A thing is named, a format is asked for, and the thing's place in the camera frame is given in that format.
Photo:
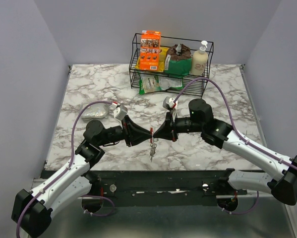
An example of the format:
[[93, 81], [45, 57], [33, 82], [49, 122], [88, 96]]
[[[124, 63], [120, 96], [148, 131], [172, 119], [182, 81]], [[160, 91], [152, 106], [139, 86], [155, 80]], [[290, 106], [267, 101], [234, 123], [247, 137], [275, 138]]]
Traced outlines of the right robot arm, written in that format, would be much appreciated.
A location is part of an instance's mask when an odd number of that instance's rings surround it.
[[154, 132], [154, 138], [175, 142], [180, 133], [199, 132], [208, 144], [230, 151], [256, 165], [262, 172], [231, 170], [228, 177], [218, 181], [218, 190], [229, 194], [233, 190], [256, 190], [273, 195], [287, 205], [297, 203], [297, 156], [291, 158], [274, 152], [215, 119], [212, 108], [203, 99], [188, 104], [190, 116], [178, 118], [171, 109], [164, 123]]

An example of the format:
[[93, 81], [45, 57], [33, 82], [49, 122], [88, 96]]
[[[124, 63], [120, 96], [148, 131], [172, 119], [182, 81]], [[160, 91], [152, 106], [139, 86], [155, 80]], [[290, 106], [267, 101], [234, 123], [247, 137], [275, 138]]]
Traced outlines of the steel key organizer red handle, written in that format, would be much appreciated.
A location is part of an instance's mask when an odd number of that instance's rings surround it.
[[158, 139], [155, 139], [153, 137], [153, 134], [154, 134], [154, 128], [151, 126], [150, 127], [150, 134], [151, 134], [151, 138], [150, 138], [150, 162], [153, 161], [153, 158], [156, 154], [156, 148], [157, 148], [157, 144], [156, 144], [156, 141]]

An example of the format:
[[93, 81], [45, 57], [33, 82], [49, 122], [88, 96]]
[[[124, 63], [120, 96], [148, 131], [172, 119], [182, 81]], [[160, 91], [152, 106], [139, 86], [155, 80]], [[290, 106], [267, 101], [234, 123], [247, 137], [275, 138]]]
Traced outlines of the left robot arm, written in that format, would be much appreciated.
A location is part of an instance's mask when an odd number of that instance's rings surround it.
[[129, 116], [121, 125], [105, 128], [99, 120], [87, 123], [84, 140], [72, 152], [71, 159], [42, 184], [15, 197], [11, 218], [17, 223], [16, 236], [24, 230], [33, 238], [39, 237], [56, 214], [80, 196], [93, 196], [99, 192], [99, 183], [88, 171], [104, 155], [103, 146], [125, 141], [128, 147], [138, 145], [152, 135], [135, 124]]

